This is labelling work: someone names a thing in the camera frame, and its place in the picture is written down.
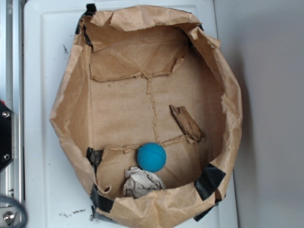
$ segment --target black bracket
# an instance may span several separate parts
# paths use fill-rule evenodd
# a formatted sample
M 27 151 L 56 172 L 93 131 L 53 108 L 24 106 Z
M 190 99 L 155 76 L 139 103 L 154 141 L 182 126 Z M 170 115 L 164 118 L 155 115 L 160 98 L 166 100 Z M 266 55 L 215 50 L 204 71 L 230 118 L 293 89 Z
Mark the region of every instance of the black bracket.
M 0 102 L 0 172 L 13 161 L 12 115 L 13 112 Z

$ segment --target gray wall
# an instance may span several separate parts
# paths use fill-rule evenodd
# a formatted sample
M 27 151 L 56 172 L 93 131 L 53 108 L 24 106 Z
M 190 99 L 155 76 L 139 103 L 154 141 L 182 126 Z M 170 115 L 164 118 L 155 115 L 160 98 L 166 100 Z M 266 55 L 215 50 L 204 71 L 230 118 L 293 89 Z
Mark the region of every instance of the gray wall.
M 240 228 L 304 227 L 304 0 L 215 0 L 243 93 Z

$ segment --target brown paper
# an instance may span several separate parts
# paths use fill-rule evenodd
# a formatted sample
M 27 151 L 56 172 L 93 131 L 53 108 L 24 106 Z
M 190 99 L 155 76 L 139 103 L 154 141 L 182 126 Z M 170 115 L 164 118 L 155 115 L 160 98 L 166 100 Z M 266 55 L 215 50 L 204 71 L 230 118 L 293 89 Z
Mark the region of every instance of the brown paper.
M 100 11 L 79 22 L 50 119 L 86 192 L 95 184 L 114 199 L 110 213 L 97 212 L 119 224 L 174 227 L 225 197 L 241 138 L 241 93 L 220 42 L 199 24 L 190 13 L 155 6 Z M 198 144 L 169 105 L 187 107 L 204 132 Z M 124 169 L 137 165 L 136 149 L 148 142 L 167 151 L 157 175 L 169 189 L 122 197 Z M 96 175 L 88 147 L 104 150 Z M 226 176 L 203 201 L 193 181 L 209 163 Z

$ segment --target black electrical tape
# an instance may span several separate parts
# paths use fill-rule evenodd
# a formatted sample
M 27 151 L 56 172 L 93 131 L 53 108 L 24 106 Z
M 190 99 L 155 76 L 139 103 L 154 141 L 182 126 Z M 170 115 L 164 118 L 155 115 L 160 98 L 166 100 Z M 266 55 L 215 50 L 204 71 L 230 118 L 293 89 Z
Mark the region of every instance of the black electrical tape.
M 225 176 L 226 173 L 209 164 L 204 169 L 201 176 L 196 181 L 194 181 L 194 186 L 198 191 L 201 199 L 206 200 L 209 198 L 219 187 Z
M 93 187 L 91 200 L 96 208 L 99 208 L 100 210 L 107 213 L 110 213 L 114 204 L 114 200 L 98 194 L 98 189 L 96 185 L 94 185 Z
M 93 47 L 92 42 L 91 42 L 89 36 L 88 36 L 87 33 L 86 33 L 86 26 L 85 26 L 85 25 L 83 26 L 83 29 L 84 29 L 84 36 L 85 36 L 86 44 L 87 44 L 88 46 Z
M 96 13 L 97 9 L 96 9 L 96 5 L 95 4 L 87 4 L 86 5 L 86 12 L 81 15 L 80 19 L 83 17 L 83 16 L 93 16 L 95 13 Z M 80 27 L 79 27 L 79 22 L 78 22 L 78 25 L 77 25 L 77 28 L 76 28 L 76 32 L 75 32 L 77 35 L 80 33 Z
M 84 13 L 84 15 L 92 17 L 96 13 L 96 11 L 97 11 L 97 9 L 96 9 L 96 5 L 94 3 L 87 4 L 86 12 Z
M 204 211 L 204 212 L 198 214 L 197 216 L 195 216 L 195 217 L 194 217 L 194 220 L 197 221 L 197 222 L 200 221 L 203 217 L 205 217 L 205 215 L 207 215 L 207 214 L 211 211 L 211 209 L 212 209 L 213 207 L 211 207 L 211 208 L 209 208 L 208 210 L 206 210 L 206 211 Z
M 102 214 L 99 214 L 99 213 L 96 211 L 96 209 L 95 209 L 94 206 L 92 206 L 91 209 L 92 209 L 92 215 L 91 215 L 91 218 L 90 218 L 91 221 L 92 221 L 93 219 L 98 219 L 98 220 L 102 220 L 102 221 L 105 221 L 105 222 L 111 222 L 111 223 L 117 224 L 117 222 L 115 222 L 114 220 L 108 218 L 107 216 L 104 216 L 104 215 L 102 215 Z
M 95 173 L 97 172 L 97 168 L 102 161 L 101 156 L 103 153 L 104 151 L 94 151 L 93 148 L 87 148 L 86 158 L 91 162 Z
M 220 199 L 215 199 L 215 206 L 217 206 L 219 204 L 219 202 L 221 202 L 222 200 Z M 207 215 L 212 208 L 214 208 L 215 206 L 212 206 L 211 208 L 209 208 L 208 210 L 198 214 L 197 216 L 193 217 L 195 221 L 200 221 L 203 217 L 205 217 L 205 215 Z

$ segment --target white surface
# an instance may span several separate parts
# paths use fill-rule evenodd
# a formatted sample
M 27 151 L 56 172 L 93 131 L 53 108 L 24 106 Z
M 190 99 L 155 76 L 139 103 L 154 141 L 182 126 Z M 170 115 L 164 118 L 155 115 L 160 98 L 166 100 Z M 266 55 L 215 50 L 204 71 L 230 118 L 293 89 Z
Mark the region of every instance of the white surface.
M 24 14 L 25 182 L 29 228 L 114 228 L 119 225 L 90 221 L 92 202 L 60 148 L 49 114 L 64 74 L 77 22 L 92 1 L 30 0 Z M 98 10 L 114 10 L 148 1 L 99 1 Z M 216 36 L 213 1 L 167 0 L 153 4 L 191 11 Z M 180 228 L 237 228 L 233 182 L 227 198 L 199 223 Z
M 304 227 L 304 1 L 215 0 L 243 93 L 235 166 L 241 228 Z

